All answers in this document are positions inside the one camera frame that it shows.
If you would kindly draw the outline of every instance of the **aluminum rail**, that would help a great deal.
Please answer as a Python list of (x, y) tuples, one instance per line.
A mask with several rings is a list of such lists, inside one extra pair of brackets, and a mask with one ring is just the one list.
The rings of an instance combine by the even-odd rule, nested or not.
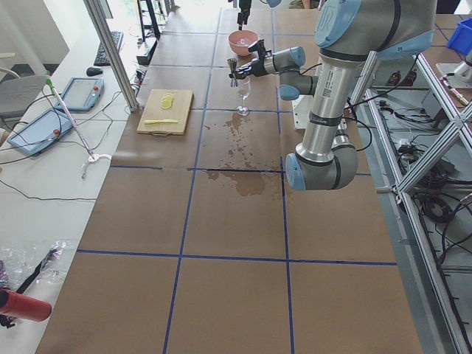
[(139, 109), (139, 104), (129, 83), (123, 62), (119, 57), (118, 49), (116, 48), (113, 38), (111, 37), (110, 29), (108, 28), (105, 18), (105, 13), (102, 6), (100, 5), (100, 0), (83, 0), (83, 2), (86, 5), (90, 19), (95, 26), (98, 38), (105, 48), (105, 53), (110, 60), (111, 68), (113, 69), (113, 73), (115, 74), (115, 78), (118, 81), (118, 85), (121, 88), (123, 96), (128, 103), (128, 107), (130, 111), (136, 111)]

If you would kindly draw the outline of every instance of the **red cylinder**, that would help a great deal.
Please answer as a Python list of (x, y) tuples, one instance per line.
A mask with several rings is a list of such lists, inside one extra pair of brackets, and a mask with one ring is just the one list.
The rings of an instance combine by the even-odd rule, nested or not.
[(10, 290), (0, 290), (0, 314), (39, 322), (47, 319), (51, 311), (52, 306), (48, 302)]

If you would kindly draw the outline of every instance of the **keyboard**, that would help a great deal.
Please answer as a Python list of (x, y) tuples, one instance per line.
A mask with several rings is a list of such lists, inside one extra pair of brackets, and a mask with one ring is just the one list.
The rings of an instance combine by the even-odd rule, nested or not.
[[(113, 42), (115, 43), (115, 46), (117, 47), (119, 51), (119, 48), (121, 47), (121, 43), (123, 41), (123, 32), (112, 31), (111, 37), (113, 38)], [(105, 53), (105, 48), (103, 47), (103, 44), (100, 43), (97, 50), (97, 56), (95, 57), (94, 66), (110, 66), (110, 65), (111, 65), (110, 61), (108, 60), (108, 57), (106, 56), (106, 53)]]

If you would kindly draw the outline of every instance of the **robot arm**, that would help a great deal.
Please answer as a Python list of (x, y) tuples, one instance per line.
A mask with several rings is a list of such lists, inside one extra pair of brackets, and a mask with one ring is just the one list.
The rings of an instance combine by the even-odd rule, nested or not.
[[(276, 7), (280, 4), (282, 0), (267, 0), (267, 4), (270, 7)], [(252, 0), (239, 0), (240, 12), (237, 14), (237, 26), (241, 31), (244, 24), (248, 24), (248, 18), (251, 14), (251, 3)]]
[(310, 121), (303, 141), (285, 160), (292, 188), (334, 190), (352, 181), (357, 154), (341, 120), (355, 73), (371, 51), (386, 60), (429, 48), (435, 11), (436, 0), (326, 1), (316, 24), (315, 42), (320, 47), (322, 69)]
[(248, 50), (257, 52), (258, 58), (250, 63), (236, 68), (236, 60), (229, 59), (231, 69), (229, 77), (232, 79), (232, 87), (237, 86), (237, 80), (248, 75), (264, 76), (278, 74), (280, 76), (280, 96), (283, 100), (296, 100), (300, 94), (313, 96), (318, 77), (304, 76), (300, 74), (300, 67), (305, 64), (305, 51), (296, 46), (277, 53), (272, 53), (264, 47), (264, 40), (253, 43)]

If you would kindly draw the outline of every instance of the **wooden cutting board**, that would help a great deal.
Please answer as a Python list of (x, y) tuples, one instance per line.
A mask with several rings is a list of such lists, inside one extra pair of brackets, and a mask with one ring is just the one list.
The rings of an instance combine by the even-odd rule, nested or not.
[[(174, 95), (172, 107), (163, 109), (161, 107), (162, 98), (169, 93)], [(193, 93), (190, 90), (151, 90), (136, 131), (140, 134), (184, 135), (192, 99)], [(178, 122), (145, 124), (146, 120), (161, 119), (175, 119)]]

